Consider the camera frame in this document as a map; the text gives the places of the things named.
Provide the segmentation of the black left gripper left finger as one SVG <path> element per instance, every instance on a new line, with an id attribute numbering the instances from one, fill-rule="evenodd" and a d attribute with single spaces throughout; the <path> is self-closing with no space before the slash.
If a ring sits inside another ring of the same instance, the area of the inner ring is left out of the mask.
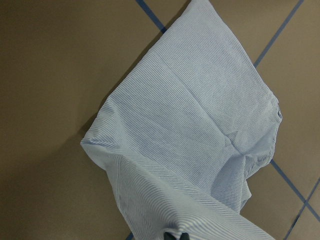
<path id="1" fill-rule="evenodd" d="M 177 240 L 175 236 L 173 236 L 171 233 L 169 232 L 165 232 L 163 234 L 163 239 L 164 240 Z"/>

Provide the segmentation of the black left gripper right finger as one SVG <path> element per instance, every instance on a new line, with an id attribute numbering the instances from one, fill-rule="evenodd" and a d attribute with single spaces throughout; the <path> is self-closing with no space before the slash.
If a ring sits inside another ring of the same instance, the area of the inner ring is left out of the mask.
<path id="1" fill-rule="evenodd" d="M 179 240 L 190 240 L 190 236 L 189 236 L 188 233 L 183 232 L 183 233 L 180 235 Z"/>

